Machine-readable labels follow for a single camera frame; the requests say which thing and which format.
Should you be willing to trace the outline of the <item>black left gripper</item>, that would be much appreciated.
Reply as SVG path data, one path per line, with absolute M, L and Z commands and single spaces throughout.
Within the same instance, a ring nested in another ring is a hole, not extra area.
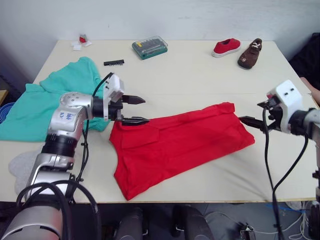
M 124 117 L 122 114 L 123 103 L 129 105 L 139 105 L 146 101 L 136 95 L 123 95 L 117 101 L 110 101 L 108 104 L 108 119 L 111 121 L 120 121 L 123 126 L 139 126 L 147 124 L 150 120 L 144 117 L 132 116 Z

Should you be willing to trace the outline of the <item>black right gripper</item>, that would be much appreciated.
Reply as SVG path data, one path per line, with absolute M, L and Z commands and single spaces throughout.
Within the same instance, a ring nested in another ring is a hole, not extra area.
M 272 96 L 266 101 L 257 104 L 259 107 L 263 108 L 262 120 L 255 119 L 250 116 L 242 116 L 238 119 L 245 125 L 262 130 L 263 132 L 269 132 L 271 130 L 276 130 L 281 132 L 281 120 L 283 117 L 283 110 L 280 107 L 280 100 L 277 96 Z M 269 112 L 268 119 L 273 121 L 270 125 L 267 125 L 266 111 Z

